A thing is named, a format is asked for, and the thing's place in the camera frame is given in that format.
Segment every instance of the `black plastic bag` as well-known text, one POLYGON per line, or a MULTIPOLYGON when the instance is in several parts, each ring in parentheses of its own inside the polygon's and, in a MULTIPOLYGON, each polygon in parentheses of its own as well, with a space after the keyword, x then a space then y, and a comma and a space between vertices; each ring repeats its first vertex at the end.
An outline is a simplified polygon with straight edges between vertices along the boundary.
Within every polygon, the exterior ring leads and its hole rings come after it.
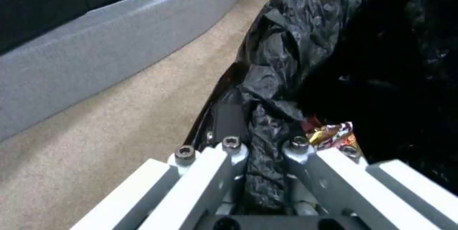
POLYGON ((285 213, 281 145, 315 114, 353 121, 370 162, 399 158, 456 194, 453 1, 270 0, 185 144, 205 147, 217 103, 242 105, 245 214, 285 213))

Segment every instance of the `carpet floor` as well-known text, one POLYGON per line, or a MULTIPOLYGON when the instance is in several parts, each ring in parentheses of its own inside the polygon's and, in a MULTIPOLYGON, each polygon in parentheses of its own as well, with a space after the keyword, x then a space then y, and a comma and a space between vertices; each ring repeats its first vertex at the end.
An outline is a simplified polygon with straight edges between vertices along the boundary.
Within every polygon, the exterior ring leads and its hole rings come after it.
POLYGON ((68 229, 148 158, 183 143, 267 0, 239 0, 208 32, 0 143, 0 228, 68 229))

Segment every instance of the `grey fabric bed frame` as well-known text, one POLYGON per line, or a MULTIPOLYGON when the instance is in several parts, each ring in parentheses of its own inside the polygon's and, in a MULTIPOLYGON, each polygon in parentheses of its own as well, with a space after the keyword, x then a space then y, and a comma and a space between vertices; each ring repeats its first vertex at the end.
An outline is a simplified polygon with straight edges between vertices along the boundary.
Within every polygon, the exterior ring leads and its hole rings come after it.
POLYGON ((0 56, 0 140, 158 62, 236 1, 122 0, 0 56))

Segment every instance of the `crumpled plastic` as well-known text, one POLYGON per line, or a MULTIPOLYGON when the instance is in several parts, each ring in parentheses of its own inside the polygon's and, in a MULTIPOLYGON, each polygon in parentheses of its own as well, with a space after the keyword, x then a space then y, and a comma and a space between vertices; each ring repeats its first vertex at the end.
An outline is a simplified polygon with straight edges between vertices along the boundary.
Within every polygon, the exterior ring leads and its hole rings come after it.
POLYGON ((185 144, 204 149, 216 103, 242 105, 244 214, 285 213, 281 146, 308 116, 352 121, 370 163, 398 158, 458 194, 454 1, 270 0, 185 144))

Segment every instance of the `candy wrapper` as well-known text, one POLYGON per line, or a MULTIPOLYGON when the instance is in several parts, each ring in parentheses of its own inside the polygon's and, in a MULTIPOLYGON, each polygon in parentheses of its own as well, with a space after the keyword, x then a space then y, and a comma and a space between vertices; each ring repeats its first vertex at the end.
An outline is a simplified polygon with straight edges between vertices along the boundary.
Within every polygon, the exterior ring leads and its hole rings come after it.
POLYGON ((359 156, 363 156, 363 152, 356 141, 355 134, 353 134, 352 122, 345 122, 342 124, 328 124, 326 126, 319 126, 311 129, 310 125, 303 124, 303 129, 307 132, 306 136, 310 144, 316 150, 326 150, 327 148, 336 147, 339 150, 343 148, 353 147, 359 156))

